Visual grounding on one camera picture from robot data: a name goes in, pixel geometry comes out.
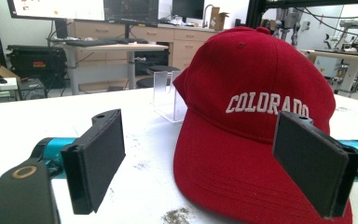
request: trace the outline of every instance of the cabinet drawer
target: cabinet drawer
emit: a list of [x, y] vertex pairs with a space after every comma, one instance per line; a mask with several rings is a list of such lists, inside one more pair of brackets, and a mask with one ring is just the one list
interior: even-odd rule
[[89, 67], [89, 66], [106, 66], [106, 65], [117, 65], [127, 64], [127, 60], [110, 60], [110, 61], [83, 61], [80, 62], [78, 67]]
[[98, 61], [98, 60], [127, 60], [127, 52], [107, 52], [107, 53], [77, 53], [79, 61]]
[[172, 66], [177, 67], [180, 70], [184, 70], [187, 68], [191, 63], [191, 59], [173, 59]]
[[131, 28], [133, 37], [148, 41], [173, 42], [173, 29], [134, 26]]
[[80, 37], [119, 36], [125, 32], [124, 25], [100, 21], [76, 21], [73, 29], [75, 36]]
[[173, 58], [191, 59], [202, 45], [203, 42], [198, 41], [176, 40], [173, 43]]
[[195, 40], [195, 41], [206, 41], [209, 37], [215, 35], [214, 32], [205, 31], [192, 31], [192, 30], [180, 30], [174, 31], [175, 40]]

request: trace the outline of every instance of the monitor stand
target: monitor stand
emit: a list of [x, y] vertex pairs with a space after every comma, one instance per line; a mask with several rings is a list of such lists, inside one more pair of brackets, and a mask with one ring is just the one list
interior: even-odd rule
[[54, 24], [56, 27], [57, 38], [65, 39], [68, 37], [68, 25], [66, 24], [66, 19], [55, 19]]
[[130, 26], [128, 24], [125, 24], [124, 37], [125, 38], [130, 38]]

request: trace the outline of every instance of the desk leg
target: desk leg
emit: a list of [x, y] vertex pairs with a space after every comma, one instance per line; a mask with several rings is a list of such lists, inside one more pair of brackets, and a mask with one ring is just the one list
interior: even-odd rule
[[135, 88], [135, 59], [134, 51], [127, 52], [127, 63], [128, 63], [128, 78], [129, 78], [129, 89], [134, 90]]
[[341, 87], [339, 88], [338, 95], [351, 97], [351, 88], [358, 72], [358, 61], [345, 60], [344, 63], [349, 64], [348, 71], [344, 77], [344, 80], [342, 81]]
[[67, 73], [68, 77], [71, 80], [71, 90], [72, 95], [78, 95], [79, 94], [79, 84], [77, 80], [77, 74], [76, 74], [76, 56], [75, 56], [75, 50], [74, 49], [67, 49], [66, 55], [67, 55]]

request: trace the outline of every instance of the red baseball cap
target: red baseball cap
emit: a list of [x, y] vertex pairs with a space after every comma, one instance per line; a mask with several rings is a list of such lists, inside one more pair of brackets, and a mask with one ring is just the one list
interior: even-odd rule
[[187, 105], [176, 185], [193, 203], [246, 223], [352, 223], [350, 203], [344, 217], [320, 217], [272, 155], [278, 111], [329, 133], [336, 103], [314, 65], [268, 33], [214, 35], [173, 82]]

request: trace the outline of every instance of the cap crown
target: cap crown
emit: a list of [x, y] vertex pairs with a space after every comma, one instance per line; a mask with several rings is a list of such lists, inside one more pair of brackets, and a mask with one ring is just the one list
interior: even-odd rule
[[329, 133], [331, 88], [301, 53], [267, 30], [237, 27], [211, 37], [175, 80], [189, 109], [230, 133], [272, 143], [279, 110]]

